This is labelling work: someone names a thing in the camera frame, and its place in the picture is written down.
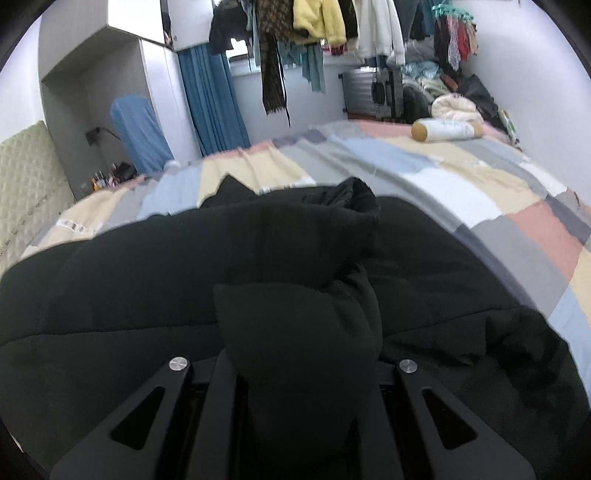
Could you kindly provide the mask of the yellow hanging jacket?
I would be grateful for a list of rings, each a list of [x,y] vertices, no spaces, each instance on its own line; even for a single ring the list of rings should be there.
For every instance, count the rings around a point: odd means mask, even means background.
[[[346,26],[337,0],[294,0],[294,29],[329,46],[346,43]]]

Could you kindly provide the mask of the grey suitcase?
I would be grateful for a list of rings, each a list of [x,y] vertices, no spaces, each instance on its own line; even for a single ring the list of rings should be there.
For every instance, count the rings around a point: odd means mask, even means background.
[[[399,121],[404,113],[403,75],[399,68],[363,66],[339,74],[344,111],[377,120]]]

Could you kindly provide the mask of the brown plaid hanging scarf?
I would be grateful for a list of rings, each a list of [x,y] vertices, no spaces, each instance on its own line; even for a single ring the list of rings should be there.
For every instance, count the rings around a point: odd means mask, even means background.
[[[262,99],[266,114],[273,114],[287,109],[283,73],[281,73],[280,67],[279,42],[290,42],[296,35],[294,34],[293,9],[293,1],[256,1]]]

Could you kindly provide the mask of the white cylindrical bottle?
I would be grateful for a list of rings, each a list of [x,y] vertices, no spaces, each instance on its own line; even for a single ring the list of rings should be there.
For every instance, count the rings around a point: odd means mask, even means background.
[[[483,135],[482,125],[474,122],[426,118],[411,126],[412,138],[423,143],[469,140]]]

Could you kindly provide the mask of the black hanging jacket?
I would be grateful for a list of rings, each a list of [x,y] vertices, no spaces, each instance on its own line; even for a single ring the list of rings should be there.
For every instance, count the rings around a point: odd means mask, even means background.
[[[221,55],[232,49],[231,40],[249,41],[252,33],[246,28],[247,14],[235,0],[220,1],[213,9],[208,48],[211,55]]]

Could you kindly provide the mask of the black puffer jacket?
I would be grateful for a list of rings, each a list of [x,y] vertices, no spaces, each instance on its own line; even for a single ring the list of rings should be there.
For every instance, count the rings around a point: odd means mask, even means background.
[[[5,479],[586,479],[567,343],[363,181],[48,248],[1,280]]]

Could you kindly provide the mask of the cosmetics bottles on nightstand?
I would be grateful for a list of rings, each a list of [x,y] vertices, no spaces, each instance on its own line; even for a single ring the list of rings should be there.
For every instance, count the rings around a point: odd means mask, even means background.
[[[112,164],[108,174],[102,171],[96,172],[91,178],[92,191],[96,192],[106,188],[114,188],[137,176],[135,167],[127,162]]]

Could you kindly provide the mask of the white hanging hoodie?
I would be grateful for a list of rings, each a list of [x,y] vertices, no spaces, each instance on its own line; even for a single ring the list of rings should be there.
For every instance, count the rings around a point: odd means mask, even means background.
[[[356,55],[367,60],[386,56],[397,66],[406,63],[402,26],[393,0],[360,0],[355,2],[358,19]]]

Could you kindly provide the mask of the cream plush pile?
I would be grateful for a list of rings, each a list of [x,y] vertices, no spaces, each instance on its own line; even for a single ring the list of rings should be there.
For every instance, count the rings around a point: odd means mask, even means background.
[[[483,123],[484,118],[477,105],[470,99],[456,93],[437,97],[431,105],[435,119]]]

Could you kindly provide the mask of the teal hanging garment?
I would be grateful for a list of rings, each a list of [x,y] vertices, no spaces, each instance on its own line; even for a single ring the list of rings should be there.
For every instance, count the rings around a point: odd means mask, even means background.
[[[320,43],[280,42],[279,53],[281,65],[301,67],[301,75],[311,85],[311,91],[325,94],[324,54]]]

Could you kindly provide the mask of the teal sock hanger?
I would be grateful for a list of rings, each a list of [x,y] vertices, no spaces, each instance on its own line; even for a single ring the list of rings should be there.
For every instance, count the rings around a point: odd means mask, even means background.
[[[474,16],[472,14],[465,9],[454,6],[450,1],[442,1],[439,4],[434,5],[431,10],[435,18],[445,16],[454,17],[463,22],[474,22]]]

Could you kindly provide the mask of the blue curtain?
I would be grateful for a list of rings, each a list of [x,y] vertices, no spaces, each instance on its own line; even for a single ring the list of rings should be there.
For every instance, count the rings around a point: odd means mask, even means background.
[[[211,55],[207,44],[182,50],[177,56],[201,154],[249,148],[228,58]]]

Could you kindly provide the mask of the grey wall cabinet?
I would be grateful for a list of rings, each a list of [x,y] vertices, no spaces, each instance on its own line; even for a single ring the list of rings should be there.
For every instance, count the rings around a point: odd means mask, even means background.
[[[41,16],[38,69],[45,121],[73,195],[128,161],[110,116],[122,96],[148,99],[175,160],[201,150],[178,62],[182,15],[200,1],[56,1]],[[101,128],[89,146],[85,132]]]

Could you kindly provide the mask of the black wall plug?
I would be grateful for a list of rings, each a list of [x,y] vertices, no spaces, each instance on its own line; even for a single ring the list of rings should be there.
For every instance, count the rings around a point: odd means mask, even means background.
[[[93,145],[97,144],[98,140],[99,140],[100,133],[101,133],[100,127],[95,127],[91,130],[86,131],[85,138],[86,138],[87,144],[89,146],[93,146]]]

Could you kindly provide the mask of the patchwork bed quilt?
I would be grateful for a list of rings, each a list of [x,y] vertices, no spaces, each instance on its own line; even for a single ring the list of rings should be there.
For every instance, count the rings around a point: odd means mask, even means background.
[[[589,380],[590,209],[495,137],[421,143],[403,125],[324,124],[93,193],[51,215],[20,256],[198,207],[226,176],[259,194],[356,177],[378,195],[414,204],[547,318]]]

